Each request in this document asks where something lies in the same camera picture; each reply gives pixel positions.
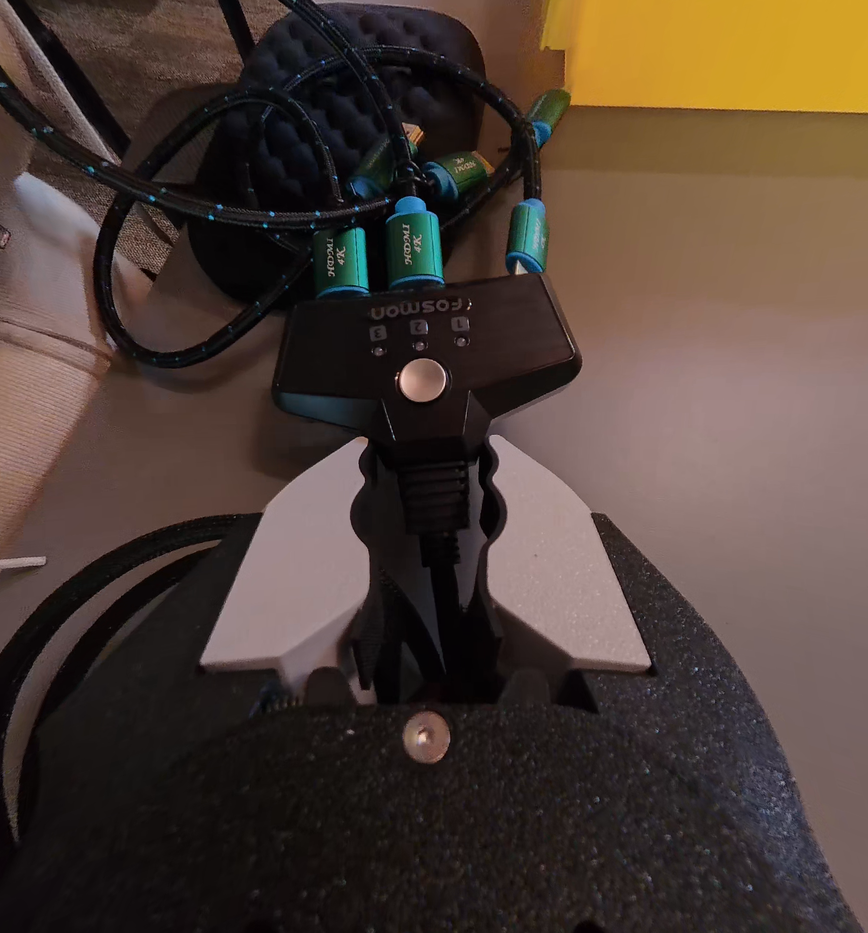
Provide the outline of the black HDMI switch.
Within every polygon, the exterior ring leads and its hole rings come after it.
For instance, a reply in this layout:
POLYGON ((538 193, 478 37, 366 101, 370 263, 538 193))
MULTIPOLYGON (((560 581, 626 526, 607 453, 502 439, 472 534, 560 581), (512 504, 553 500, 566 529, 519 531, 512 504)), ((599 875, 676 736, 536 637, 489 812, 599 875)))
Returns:
POLYGON ((314 299, 286 322, 276 406, 365 437, 395 473, 425 562, 456 564, 469 465, 491 424, 570 383, 582 365, 545 274, 314 299))

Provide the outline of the black metal frame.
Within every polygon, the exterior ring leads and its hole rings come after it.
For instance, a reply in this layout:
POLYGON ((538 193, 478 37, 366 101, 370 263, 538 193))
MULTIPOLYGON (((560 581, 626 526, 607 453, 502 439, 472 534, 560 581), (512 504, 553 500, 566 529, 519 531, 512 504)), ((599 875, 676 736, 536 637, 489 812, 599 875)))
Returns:
POLYGON ((234 84, 256 41, 247 2, 0 2, 30 99, 128 164, 234 84))

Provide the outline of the green HDMI plug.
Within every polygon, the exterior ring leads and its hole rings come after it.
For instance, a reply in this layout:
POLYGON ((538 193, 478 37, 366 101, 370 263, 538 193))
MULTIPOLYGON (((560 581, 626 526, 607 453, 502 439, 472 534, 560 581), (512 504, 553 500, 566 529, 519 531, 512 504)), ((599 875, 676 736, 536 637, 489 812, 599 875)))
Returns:
MULTIPOLYGON (((510 126, 509 155, 494 171, 490 170, 481 157, 472 151, 451 154, 419 165, 414 160, 415 151, 405 132, 417 170, 417 196, 425 202, 427 209, 439 218, 441 252, 442 237, 450 229, 472 216, 498 192, 500 187, 511 182, 515 175, 519 174, 523 184, 524 199, 515 206, 511 214, 506 249, 507 270, 513 275, 544 273, 549 234, 545 205, 541 200, 539 151, 549 140, 557 123, 567 111, 570 103, 569 92, 559 88, 546 92, 524 115, 489 81, 443 57, 433 53, 388 46, 371 48, 369 53, 371 63, 421 68, 451 79, 480 98, 510 126)), ((386 220, 393 215, 393 205, 399 196, 392 191, 393 159, 389 136, 382 137, 381 142, 383 146, 376 156, 382 158, 386 166, 386 180, 373 181, 364 174, 357 174, 351 178, 348 184, 349 194, 344 195, 341 190, 342 197, 346 204, 359 205, 361 213, 354 220, 344 221, 345 227, 362 228, 360 223, 363 217, 381 216, 382 213, 385 213, 386 224, 386 220)), ((386 258, 385 232, 384 241, 386 258)), ((370 265, 369 289, 371 291, 370 265)))

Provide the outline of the person's beige clothing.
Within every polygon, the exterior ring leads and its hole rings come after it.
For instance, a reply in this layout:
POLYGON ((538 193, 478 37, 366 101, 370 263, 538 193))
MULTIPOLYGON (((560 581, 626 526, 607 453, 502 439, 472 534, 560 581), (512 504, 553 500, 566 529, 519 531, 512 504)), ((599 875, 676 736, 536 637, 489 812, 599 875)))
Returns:
POLYGON ((98 223, 31 172, 35 141, 0 105, 0 572, 112 358, 91 263, 98 223))

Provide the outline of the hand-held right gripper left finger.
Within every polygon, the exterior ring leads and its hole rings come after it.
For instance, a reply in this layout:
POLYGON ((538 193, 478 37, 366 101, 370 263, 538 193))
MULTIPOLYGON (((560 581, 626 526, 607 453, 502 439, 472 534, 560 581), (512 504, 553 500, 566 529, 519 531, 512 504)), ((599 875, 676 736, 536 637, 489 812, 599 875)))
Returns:
POLYGON ((393 575, 407 535, 392 474, 361 464, 358 437, 289 483, 268 504, 204 648, 207 673, 273 671, 293 694, 311 671, 337 667, 360 705, 350 630, 382 568, 393 575))

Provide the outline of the yellow plastic bin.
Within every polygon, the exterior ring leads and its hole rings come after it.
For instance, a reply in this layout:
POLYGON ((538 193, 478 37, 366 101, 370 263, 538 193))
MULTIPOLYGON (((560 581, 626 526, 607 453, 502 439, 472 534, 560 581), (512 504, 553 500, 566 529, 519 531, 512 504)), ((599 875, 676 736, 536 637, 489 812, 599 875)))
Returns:
POLYGON ((578 106, 868 114, 868 1, 549 1, 578 106))

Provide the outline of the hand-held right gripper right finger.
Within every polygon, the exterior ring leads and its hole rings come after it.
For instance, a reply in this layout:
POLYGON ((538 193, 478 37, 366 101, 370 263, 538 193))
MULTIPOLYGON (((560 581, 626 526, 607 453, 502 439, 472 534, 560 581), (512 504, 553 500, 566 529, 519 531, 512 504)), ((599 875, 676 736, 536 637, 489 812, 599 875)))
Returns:
POLYGON ((482 481, 500 499, 485 548, 487 595, 502 642, 498 672, 544 674, 552 695, 570 671, 649 674, 652 660, 590 507, 563 480, 500 436, 482 481))

